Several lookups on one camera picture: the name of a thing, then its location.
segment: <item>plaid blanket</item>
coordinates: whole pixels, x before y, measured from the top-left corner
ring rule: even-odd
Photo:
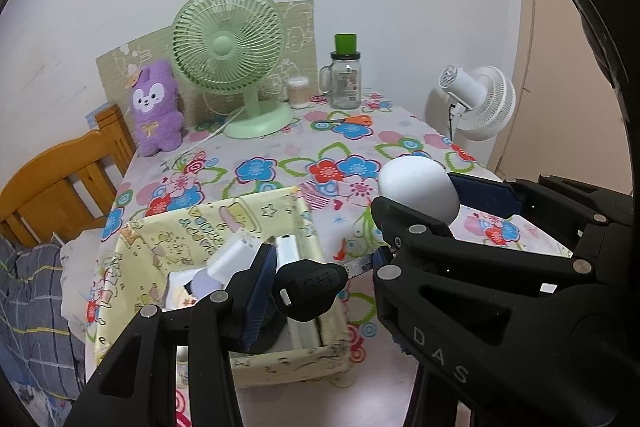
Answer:
[[[60,314],[61,275],[56,245],[17,250],[0,236],[0,365],[9,380],[43,391],[53,409],[68,409],[84,382],[84,345]]]

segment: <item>white pillow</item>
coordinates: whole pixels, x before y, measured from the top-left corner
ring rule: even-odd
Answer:
[[[69,330],[85,341],[86,306],[94,283],[95,268],[100,256],[102,230],[84,230],[77,239],[60,249],[62,264],[62,304],[60,313],[66,318]]]

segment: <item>table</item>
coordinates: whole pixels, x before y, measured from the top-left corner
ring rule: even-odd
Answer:
[[[324,96],[315,96],[309,108],[294,113],[290,125],[266,137],[219,135],[180,155],[220,126],[214,120],[190,129],[177,152],[135,158],[108,217],[101,250],[113,250],[116,232],[134,217],[298,185],[312,210],[325,259],[348,261],[382,244],[368,205],[378,194],[378,172],[390,159],[421,155],[447,171],[497,179],[449,139],[371,90],[357,110],[332,110]],[[170,167],[162,165],[167,160]],[[520,216],[503,220],[462,206],[450,228],[464,241],[571,256]],[[239,390],[247,427],[402,424],[415,360],[377,321],[370,274],[351,280],[338,297],[349,323],[351,369],[319,381]],[[178,425],[187,427],[184,394],[177,391],[177,415]]]

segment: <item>glass mason jar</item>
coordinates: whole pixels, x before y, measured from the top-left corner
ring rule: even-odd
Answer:
[[[321,68],[320,89],[335,109],[356,109],[362,97],[360,52],[353,55],[331,54],[332,63]]]

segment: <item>wooden headboard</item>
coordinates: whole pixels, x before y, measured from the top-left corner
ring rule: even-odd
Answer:
[[[64,241],[87,229],[103,227],[116,189],[100,160],[110,156],[124,176],[135,147],[117,105],[95,117],[98,129],[61,143],[23,166],[0,192],[0,233],[25,247],[36,238],[49,241],[56,232]],[[76,174],[103,213],[94,217],[74,190],[69,176]]]

